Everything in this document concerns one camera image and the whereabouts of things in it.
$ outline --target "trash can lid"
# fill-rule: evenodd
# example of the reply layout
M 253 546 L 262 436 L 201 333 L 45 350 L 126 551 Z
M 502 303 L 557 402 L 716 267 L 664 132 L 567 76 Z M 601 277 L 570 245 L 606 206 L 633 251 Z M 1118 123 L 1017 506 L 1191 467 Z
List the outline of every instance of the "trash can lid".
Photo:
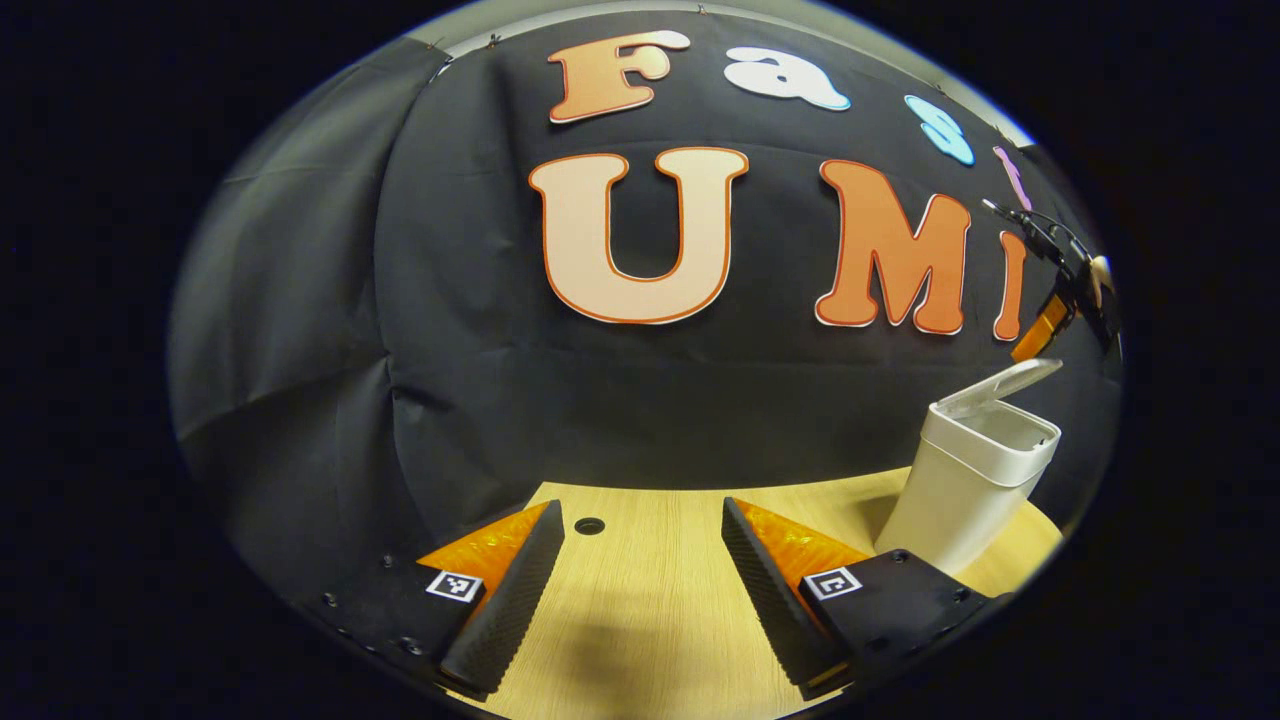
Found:
M 1057 359 L 1034 357 L 1032 360 L 1023 360 L 1012 368 L 1001 370 L 979 383 L 943 397 L 934 404 L 934 407 L 947 418 L 965 418 L 991 402 L 1039 382 L 1057 372 L 1061 366 L 1062 361 Z

